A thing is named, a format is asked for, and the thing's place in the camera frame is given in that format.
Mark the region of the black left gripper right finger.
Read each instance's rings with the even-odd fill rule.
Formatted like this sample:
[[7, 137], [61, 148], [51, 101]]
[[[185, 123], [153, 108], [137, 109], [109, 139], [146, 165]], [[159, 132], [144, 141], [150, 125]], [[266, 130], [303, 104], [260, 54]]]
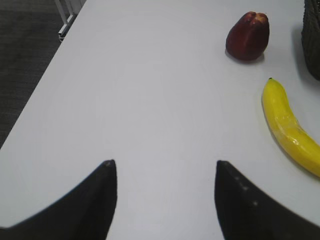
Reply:
[[214, 202], [226, 240], [318, 240], [320, 228], [260, 190], [231, 163], [216, 163]]

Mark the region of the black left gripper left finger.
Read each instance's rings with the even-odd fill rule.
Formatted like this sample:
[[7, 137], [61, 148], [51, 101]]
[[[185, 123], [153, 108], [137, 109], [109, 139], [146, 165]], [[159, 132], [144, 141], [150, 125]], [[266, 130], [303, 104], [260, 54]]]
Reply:
[[105, 240], [117, 205], [117, 167], [102, 162], [79, 185], [37, 214], [1, 228], [2, 240]]

